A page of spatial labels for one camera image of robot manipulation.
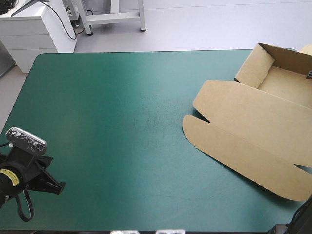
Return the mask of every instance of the drawer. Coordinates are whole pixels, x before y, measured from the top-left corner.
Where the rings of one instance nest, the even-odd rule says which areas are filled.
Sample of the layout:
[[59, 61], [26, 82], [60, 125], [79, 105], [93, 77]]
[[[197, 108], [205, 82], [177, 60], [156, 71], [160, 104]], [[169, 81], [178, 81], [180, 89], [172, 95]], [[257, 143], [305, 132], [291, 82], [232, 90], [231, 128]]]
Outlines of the drawer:
[[7, 50], [15, 49], [55, 49], [50, 35], [0, 36]]
[[56, 49], [8, 50], [23, 73], [28, 73], [40, 54], [57, 53]]
[[0, 36], [49, 34], [41, 19], [0, 21]]

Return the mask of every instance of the black cable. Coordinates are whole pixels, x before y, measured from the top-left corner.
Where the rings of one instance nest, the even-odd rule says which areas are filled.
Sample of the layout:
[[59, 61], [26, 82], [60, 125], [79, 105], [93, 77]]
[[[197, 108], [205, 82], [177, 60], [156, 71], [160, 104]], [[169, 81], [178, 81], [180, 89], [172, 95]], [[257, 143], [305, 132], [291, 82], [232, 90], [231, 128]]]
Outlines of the black cable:
[[61, 22], [62, 25], [63, 25], [63, 28], [65, 29], [66, 34], [68, 35], [68, 37], [69, 37], [71, 40], [76, 40], [76, 39], [77, 39], [77, 34], [75, 33], [75, 37], [74, 37], [74, 38], [72, 38], [72, 37], [69, 35], [69, 33], [68, 33], [68, 31], [67, 31], [67, 29], [66, 29], [66, 27], [65, 27], [65, 25], [64, 25], [64, 23], [63, 23], [63, 21], [62, 21], [62, 19], [61, 19], [60, 16], [58, 15], [58, 13], [57, 13], [51, 6], [49, 6], [48, 4], [46, 4], [45, 2], [42, 2], [42, 1], [40, 1], [40, 2], [43, 3], [44, 5], [46, 5], [47, 7], [49, 7], [49, 8], [58, 16], [60, 22]]
[[0, 145], [0, 147], [8, 146], [8, 145], [9, 145], [9, 143], [5, 143], [5, 144]]
[[76, 33], [76, 35], [79, 35], [79, 34], [81, 34], [81, 33], [83, 33], [84, 32], [84, 29], [80, 32], [80, 33]]
[[29, 185], [26, 185], [26, 188], [24, 189], [24, 195], [25, 195], [25, 199], [26, 199], [26, 202], [27, 202], [27, 205], [28, 205], [28, 210], [29, 210], [29, 218], [27, 218], [22, 210], [22, 207], [21, 207], [21, 202], [20, 202], [20, 197], [17, 195], [15, 196], [15, 200], [18, 204], [18, 213], [19, 213], [19, 216], [20, 218], [25, 221], [25, 222], [28, 222], [30, 221], [33, 217], [34, 217], [34, 208], [33, 208], [33, 204], [31, 202], [31, 199], [30, 199], [30, 196], [29, 196], [29, 193], [28, 193], [28, 187]]

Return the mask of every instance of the table top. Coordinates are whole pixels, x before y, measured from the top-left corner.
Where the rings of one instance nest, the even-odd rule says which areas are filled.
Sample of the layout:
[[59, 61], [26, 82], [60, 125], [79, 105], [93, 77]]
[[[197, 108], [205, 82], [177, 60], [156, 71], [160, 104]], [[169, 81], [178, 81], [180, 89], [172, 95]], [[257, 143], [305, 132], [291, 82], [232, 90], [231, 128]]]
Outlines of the table top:
[[197, 150], [182, 119], [207, 79], [233, 80], [250, 50], [45, 54], [37, 57], [0, 135], [23, 128], [48, 142], [59, 196], [31, 191], [2, 229], [267, 231], [299, 202]]

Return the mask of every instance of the white desk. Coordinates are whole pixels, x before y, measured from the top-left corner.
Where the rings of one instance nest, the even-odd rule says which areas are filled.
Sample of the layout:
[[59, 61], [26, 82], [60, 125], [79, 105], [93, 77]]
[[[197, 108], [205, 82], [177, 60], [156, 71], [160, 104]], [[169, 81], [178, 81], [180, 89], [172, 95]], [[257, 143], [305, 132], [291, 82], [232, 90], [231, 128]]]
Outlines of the white desk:
[[[11, 17], [25, 2], [19, 0], [15, 8], [0, 15], [0, 41], [22, 72], [28, 73], [39, 54], [72, 53], [77, 40], [67, 36], [56, 14], [41, 2]], [[75, 32], [62, 0], [50, 0], [48, 4], [59, 14], [68, 33], [74, 37]]]

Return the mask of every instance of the open cardboard box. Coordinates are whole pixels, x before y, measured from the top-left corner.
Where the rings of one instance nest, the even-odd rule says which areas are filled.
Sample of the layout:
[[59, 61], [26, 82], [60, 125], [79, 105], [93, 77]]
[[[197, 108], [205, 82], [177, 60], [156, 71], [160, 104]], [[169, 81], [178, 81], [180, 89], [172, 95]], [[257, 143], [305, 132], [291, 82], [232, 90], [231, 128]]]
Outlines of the open cardboard box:
[[187, 115], [186, 138], [198, 149], [291, 200], [312, 194], [312, 56], [259, 43], [234, 81], [208, 80]]

